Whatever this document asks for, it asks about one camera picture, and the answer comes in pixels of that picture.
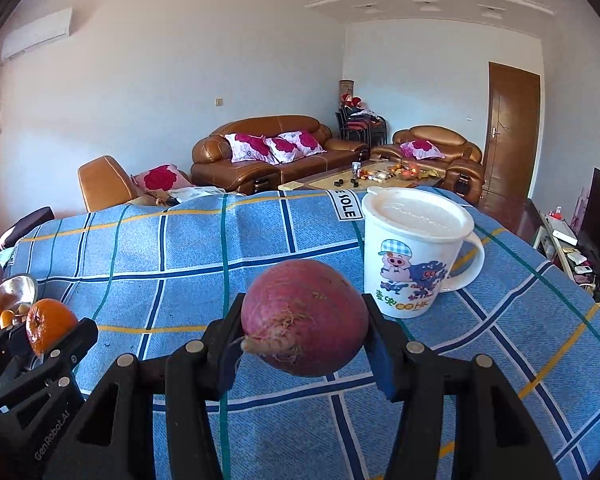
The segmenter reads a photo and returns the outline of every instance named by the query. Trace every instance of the leather armchair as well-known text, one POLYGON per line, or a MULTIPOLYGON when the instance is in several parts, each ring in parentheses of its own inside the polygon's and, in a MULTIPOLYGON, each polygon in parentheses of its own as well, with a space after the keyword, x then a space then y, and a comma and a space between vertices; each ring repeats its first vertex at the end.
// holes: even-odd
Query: leather armchair
POLYGON ((307 116, 243 119, 220 126, 193 147, 191 181, 200 186, 217 186, 250 195, 275 190, 279 184, 364 160, 368 158, 368 149, 368 145, 362 142, 333 139, 327 126, 307 116), (231 147, 224 138, 228 134, 276 137, 301 130, 309 131, 327 152, 288 164, 272 165, 255 160, 231 162, 231 147))
MULTIPOLYGON (((189 175, 183 171, 180 174, 189 181, 189 175)), ((84 206, 89 213, 145 196, 144 191, 134 184, 129 174, 111 155, 99 156, 78 168, 78 181, 84 206)))
POLYGON ((400 130, 394 133, 392 144, 371 149, 371 156, 400 162, 406 158, 400 150, 400 145, 418 139, 432 142, 445 156, 445 158, 418 160, 418 165, 445 173, 442 188, 453 191, 467 202, 477 205, 484 184, 482 150, 453 130, 430 125, 400 130))

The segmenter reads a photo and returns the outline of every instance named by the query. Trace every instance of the label tag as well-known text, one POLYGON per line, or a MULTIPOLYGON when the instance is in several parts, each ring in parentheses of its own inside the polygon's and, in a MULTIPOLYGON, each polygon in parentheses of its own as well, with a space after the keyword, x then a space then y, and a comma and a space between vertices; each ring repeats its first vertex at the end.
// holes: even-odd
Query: label tag
POLYGON ((363 220, 362 209, 358 196, 349 189, 328 190, 327 194, 333 202, 333 208, 336 210, 338 220, 341 222, 351 222, 354 220, 363 220))

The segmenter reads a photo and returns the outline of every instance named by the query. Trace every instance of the white cloth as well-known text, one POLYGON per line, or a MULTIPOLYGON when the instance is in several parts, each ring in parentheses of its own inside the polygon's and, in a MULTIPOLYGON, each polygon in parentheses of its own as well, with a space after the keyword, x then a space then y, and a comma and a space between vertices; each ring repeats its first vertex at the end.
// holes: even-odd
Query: white cloth
POLYGON ((200 186, 200 187, 181 187, 180 189, 171 189, 169 195, 173 196, 178 202, 183 203, 187 200, 193 200, 200 196, 209 195, 224 195, 226 191, 219 187, 214 186, 200 186))
POLYGON ((371 110, 366 110, 366 108, 360 110, 359 112, 351 114, 349 117, 356 117, 358 115, 370 115, 370 116, 375 117, 376 119, 380 120, 380 116, 378 114, 376 114, 375 112, 372 112, 371 110))

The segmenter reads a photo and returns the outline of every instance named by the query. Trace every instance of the cup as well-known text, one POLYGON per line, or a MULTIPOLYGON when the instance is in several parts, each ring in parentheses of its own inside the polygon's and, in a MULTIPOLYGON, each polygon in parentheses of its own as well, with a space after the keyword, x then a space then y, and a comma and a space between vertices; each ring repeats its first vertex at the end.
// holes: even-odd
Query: cup
POLYGON ((419 189, 372 186, 365 216, 365 292, 391 317, 424 314, 439 292, 458 290, 482 270, 484 248, 474 219, 458 204, 419 189), (448 277, 463 242, 477 254, 469 268, 448 277))

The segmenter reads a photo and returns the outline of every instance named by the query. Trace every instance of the mug lid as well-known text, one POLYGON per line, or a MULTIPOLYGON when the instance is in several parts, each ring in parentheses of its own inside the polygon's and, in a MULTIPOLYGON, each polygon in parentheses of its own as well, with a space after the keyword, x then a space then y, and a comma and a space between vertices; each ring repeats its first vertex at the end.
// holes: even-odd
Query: mug lid
POLYGON ((417 240, 445 243, 466 238, 474 219, 448 198, 405 187, 371 186, 362 199, 365 222, 417 240))

